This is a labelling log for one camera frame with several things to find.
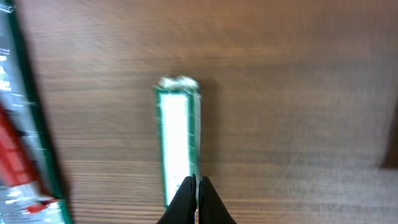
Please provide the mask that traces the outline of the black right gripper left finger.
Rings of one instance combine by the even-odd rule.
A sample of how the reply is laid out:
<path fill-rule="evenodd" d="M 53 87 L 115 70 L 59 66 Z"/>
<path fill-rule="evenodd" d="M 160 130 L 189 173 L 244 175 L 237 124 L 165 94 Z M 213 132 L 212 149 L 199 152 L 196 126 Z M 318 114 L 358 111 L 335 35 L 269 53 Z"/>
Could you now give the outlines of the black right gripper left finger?
<path fill-rule="evenodd" d="M 187 176 L 157 224 L 194 224 L 197 210 L 196 196 L 196 177 Z"/>

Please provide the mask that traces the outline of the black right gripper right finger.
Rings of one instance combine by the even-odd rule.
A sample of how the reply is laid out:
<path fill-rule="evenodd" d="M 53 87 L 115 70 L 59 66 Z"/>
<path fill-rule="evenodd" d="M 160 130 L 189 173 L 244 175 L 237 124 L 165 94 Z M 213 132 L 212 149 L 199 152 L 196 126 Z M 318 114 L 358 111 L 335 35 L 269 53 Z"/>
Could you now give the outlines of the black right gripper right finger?
<path fill-rule="evenodd" d="M 199 224 L 236 224 L 207 176 L 199 184 L 198 210 Z"/>

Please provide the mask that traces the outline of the black white small box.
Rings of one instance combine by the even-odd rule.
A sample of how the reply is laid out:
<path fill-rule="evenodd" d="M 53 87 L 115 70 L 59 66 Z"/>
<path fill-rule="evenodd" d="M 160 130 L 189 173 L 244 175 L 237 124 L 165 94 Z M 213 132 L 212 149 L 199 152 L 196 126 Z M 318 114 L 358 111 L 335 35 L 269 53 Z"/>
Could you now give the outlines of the black white small box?
<path fill-rule="evenodd" d="M 184 178 L 200 176 L 200 85 L 187 76 L 162 77 L 154 93 L 164 205 L 169 207 Z"/>

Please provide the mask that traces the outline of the red stick sachet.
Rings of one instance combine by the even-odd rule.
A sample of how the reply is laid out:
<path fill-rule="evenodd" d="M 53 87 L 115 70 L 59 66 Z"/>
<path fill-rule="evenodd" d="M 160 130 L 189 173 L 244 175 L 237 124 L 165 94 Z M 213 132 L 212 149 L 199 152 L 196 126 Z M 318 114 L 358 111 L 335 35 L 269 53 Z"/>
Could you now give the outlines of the red stick sachet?
<path fill-rule="evenodd" d="M 35 182 L 39 185 L 39 190 L 45 190 L 16 128 L 3 107 L 1 107 L 1 180 L 8 187 Z"/>

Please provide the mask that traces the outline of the green 3M gloves package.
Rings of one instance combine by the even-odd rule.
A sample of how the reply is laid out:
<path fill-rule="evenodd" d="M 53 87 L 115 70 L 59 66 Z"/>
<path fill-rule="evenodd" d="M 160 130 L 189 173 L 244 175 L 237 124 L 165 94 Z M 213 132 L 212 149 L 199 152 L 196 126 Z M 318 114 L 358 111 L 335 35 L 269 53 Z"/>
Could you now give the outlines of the green 3M gloves package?
<path fill-rule="evenodd" d="M 1 180 L 1 223 L 73 222 L 14 1 L 1 1 L 1 107 L 45 187 L 8 187 Z"/>

